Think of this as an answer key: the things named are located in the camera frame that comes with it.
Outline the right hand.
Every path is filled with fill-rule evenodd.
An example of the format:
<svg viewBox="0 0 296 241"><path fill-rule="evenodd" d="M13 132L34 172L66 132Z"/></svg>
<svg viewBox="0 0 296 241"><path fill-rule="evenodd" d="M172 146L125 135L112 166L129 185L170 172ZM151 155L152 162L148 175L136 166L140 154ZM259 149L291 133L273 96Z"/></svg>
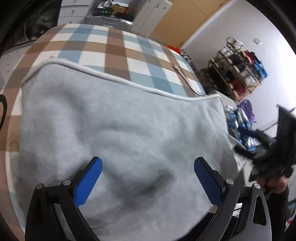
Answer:
<svg viewBox="0 0 296 241"><path fill-rule="evenodd" d="M286 189L288 178L285 176L277 176L266 180L263 177L258 177L256 182L261 186L263 192L270 190L271 193L280 194Z"/></svg>

